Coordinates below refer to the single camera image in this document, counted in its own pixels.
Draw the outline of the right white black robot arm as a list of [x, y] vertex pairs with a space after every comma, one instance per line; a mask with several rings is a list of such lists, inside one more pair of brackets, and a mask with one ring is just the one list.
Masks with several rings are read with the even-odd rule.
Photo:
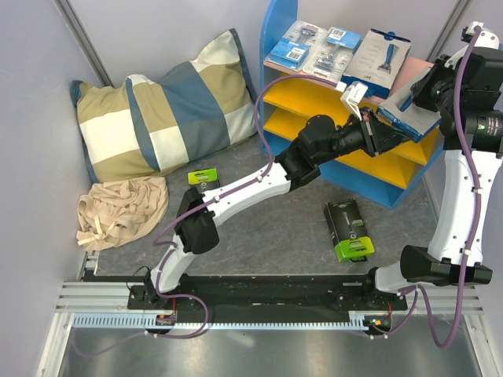
[[411, 87], [412, 105], [440, 114], [446, 180], [439, 220], [427, 247], [407, 245], [399, 262], [376, 269], [360, 289], [362, 304], [380, 308], [388, 293], [416, 283], [486, 285], [482, 233], [493, 180], [502, 165], [502, 51], [476, 47], [442, 56]]

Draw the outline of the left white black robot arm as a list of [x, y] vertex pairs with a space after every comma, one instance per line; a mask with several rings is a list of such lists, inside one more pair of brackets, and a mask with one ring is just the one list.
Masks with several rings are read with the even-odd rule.
[[380, 121], [371, 108], [350, 115], [343, 126], [328, 115], [315, 115], [282, 153], [256, 172], [206, 192], [188, 189], [176, 219], [165, 228], [174, 233], [172, 239], [158, 236], [154, 241], [167, 251], [145, 274], [145, 300], [156, 309], [169, 306], [182, 274], [197, 255], [218, 244], [218, 227], [235, 214], [307, 185], [320, 176], [323, 163], [358, 150], [379, 156], [409, 139], [406, 132]]

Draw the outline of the Harry's razor pack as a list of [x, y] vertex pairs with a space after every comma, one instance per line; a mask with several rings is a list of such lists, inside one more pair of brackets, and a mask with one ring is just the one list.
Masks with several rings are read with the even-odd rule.
[[342, 81], [347, 85], [362, 82], [368, 87], [366, 97], [386, 99], [410, 47], [409, 39], [398, 36], [393, 31], [371, 29], [355, 50]]
[[381, 115], [389, 119], [397, 129], [405, 132], [415, 143], [436, 128], [441, 120], [439, 112], [419, 108], [411, 101], [410, 87], [430, 69], [424, 68], [377, 108]]

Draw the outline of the blue Gillette razor blister pack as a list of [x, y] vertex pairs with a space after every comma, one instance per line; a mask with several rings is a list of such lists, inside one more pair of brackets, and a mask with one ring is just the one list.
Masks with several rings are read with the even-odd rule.
[[323, 27], [297, 20], [270, 51], [266, 61], [299, 72], [327, 33]]

